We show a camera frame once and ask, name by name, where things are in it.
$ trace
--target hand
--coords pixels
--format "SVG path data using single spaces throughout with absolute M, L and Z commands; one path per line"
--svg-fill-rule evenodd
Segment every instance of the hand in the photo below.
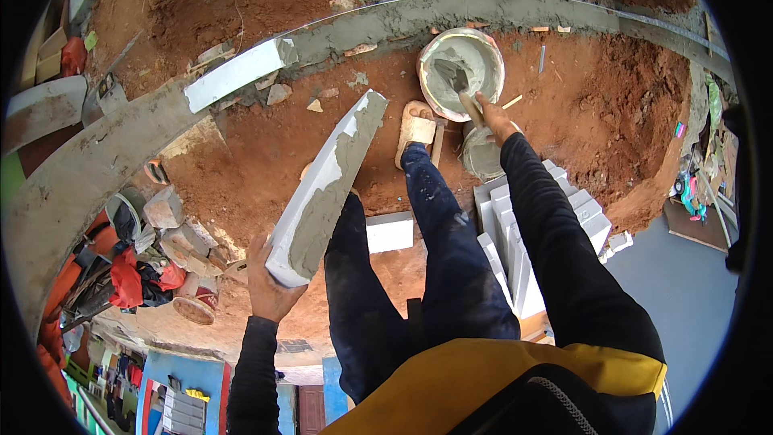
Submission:
M 505 110 L 501 106 L 488 102 L 488 98 L 482 92 L 476 92 L 475 99 L 478 100 L 483 108 L 483 121 L 486 122 L 486 125 L 494 133 L 498 147 L 502 147 L 505 140 L 510 138 L 510 135 L 520 132 L 520 128 L 517 127 L 516 123 L 510 121 Z
M 272 249 L 268 238 L 268 235 L 253 236 L 250 242 L 246 253 L 246 285 L 250 292 L 252 315 L 278 324 L 306 292 L 308 285 L 288 289 L 274 280 L 266 269 L 266 259 Z

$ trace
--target trowel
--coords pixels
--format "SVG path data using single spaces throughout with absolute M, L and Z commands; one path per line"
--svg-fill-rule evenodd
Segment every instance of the trowel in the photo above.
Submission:
M 447 59 L 435 59 L 434 67 L 438 74 L 448 81 L 451 88 L 459 95 L 459 102 L 465 107 L 467 114 L 470 115 L 475 128 L 480 129 L 484 125 L 483 115 L 467 92 L 469 81 L 467 80 L 465 69 L 460 64 Z

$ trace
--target leg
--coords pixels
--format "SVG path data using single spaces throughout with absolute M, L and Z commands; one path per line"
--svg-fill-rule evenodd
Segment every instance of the leg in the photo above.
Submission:
M 428 251 L 422 308 L 430 346 L 454 338 L 519 339 L 518 320 L 478 244 L 475 228 L 424 145 L 411 143 L 401 161 Z
M 360 403 L 410 355 L 405 320 L 370 266 L 365 212 L 352 193 L 324 254 L 324 282 L 341 388 Z

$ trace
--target gray floor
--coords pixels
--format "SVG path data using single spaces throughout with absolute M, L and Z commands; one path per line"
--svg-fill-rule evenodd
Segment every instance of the gray floor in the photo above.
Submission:
M 634 237 L 633 246 L 607 262 L 660 333 L 675 419 L 700 387 L 728 330 L 738 277 L 725 269 L 724 258 L 716 249 L 669 234 L 659 217 Z M 665 431 L 658 401 L 655 433 Z

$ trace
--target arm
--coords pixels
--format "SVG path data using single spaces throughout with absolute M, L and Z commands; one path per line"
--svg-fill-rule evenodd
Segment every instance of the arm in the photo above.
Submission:
M 598 262 L 566 195 L 545 170 L 515 123 L 481 95 L 486 124 L 502 147 L 510 199 L 539 290 L 556 334 L 556 346 L 591 344 L 663 360 L 649 314 Z
M 252 316 L 247 319 L 239 362 L 228 394 L 229 433 L 278 433 L 279 406 L 274 370 L 279 321 L 308 286 L 285 289 L 265 268 L 268 237 L 253 238 L 247 251 L 247 287 Z

